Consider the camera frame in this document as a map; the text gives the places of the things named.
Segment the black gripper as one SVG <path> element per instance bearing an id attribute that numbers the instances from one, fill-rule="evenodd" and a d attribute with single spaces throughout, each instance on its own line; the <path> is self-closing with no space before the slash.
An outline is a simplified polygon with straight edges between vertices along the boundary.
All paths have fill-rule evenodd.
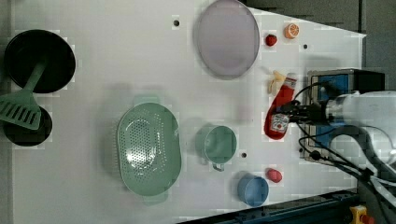
<path id="1" fill-rule="evenodd" d="M 302 105 L 291 101 L 281 106 L 281 113 L 290 118 L 290 122 L 306 124 L 326 124 L 325 106 L 317 103 Z"/>

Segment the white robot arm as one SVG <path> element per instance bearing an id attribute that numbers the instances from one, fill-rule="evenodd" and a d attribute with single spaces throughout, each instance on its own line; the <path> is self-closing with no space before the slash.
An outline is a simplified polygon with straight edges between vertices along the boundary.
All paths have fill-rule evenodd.
<path id="1" fill-rule="evenodd" d="M 291 101 L 279 106 L 276 113 L 289 116 L 294 123 L 333 126 L 332 138 L 354 138 L 371 164 L 395 163 L 394 91 L 356 91 L 312 105 Z"/>

